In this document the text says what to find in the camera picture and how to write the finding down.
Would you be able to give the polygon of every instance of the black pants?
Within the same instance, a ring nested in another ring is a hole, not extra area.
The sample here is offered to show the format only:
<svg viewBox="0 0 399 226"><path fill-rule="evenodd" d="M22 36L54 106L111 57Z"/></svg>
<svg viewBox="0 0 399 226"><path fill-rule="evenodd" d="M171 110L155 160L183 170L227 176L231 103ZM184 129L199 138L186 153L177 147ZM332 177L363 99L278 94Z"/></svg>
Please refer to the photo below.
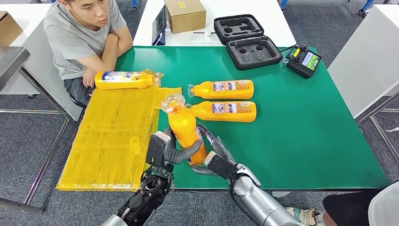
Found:
<svg viewBox="0 0 399 226"><path fill-rule="evenodd" d="M382 189L333 194L323 200L324 208L338 226L369 226L368 206Z"/></svg>
<svg viewBox="0 0 399 226"><path fill-rule="evenodd" d="M86 88L83 85L83 77L78 77L75 79L65 79L64 87L66 91L75 98L75 100L87 105L94 88Z"/></svg>

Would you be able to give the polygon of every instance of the man's hand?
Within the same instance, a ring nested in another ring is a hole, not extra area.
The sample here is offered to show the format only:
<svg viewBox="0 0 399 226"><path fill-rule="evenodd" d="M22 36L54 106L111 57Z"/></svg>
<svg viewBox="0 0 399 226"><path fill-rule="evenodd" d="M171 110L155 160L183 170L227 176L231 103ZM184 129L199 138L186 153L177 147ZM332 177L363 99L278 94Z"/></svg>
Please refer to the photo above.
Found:
<svg viewBox="0 0 399 226"><path fill-rule="evenodd" d="M94 88L94 77L96 76L96 73L91 70L90 68L87 68L85 72L83 73L83 85L88 88Z"/></svg>

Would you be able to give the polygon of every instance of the yellow bottle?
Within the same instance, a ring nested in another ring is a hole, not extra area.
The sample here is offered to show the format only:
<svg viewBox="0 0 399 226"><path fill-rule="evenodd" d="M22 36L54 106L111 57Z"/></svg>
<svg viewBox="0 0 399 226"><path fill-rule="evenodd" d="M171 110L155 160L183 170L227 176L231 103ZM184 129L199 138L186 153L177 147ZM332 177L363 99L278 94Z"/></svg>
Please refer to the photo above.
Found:
<svg viewBox="0 0 399 226"><path fill-rule="evenodd" d="M200 85L188 85L189 97L247 100L253 95L254 84L251 80L205 81Z"/></svg>
<svg viewBox="0 0 399 226"><path fill-rule="evenodd" d="M162 110L168 114L169 126L173 130L177 141L183 148L194 144L198 139L202 139L197 128L197 121L193 112L184 106L185 99L181 94L170 94L162 102ZM192 155L189 164L201 165L207 156L204 144Z"/></svg>
<svg viewBox="0 0 399 226"><path fill-rule="evenodd" d="M144 89L159 86L160 73L148 72L97 72L94 78L99 89Z"/></svg>
<svg viewBox="0 0 399 226"><path fill-rule="evenodd" d="M256 105L250 101L204 101L191 106L191 110L205 121L253 122L256 118Z"/></svg>

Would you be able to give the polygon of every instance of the controller screen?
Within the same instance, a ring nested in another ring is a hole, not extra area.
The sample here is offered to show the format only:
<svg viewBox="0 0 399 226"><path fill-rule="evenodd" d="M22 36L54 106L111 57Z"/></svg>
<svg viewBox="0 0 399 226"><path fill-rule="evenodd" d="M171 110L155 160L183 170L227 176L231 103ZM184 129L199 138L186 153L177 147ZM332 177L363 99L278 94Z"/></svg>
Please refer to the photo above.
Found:
<svg viewBox="0 0 399 226"><path fill-rule="evenodd" d="M319 61L320 57L318 55L308 51L301 64L314 71L319 64Z"/></svg>

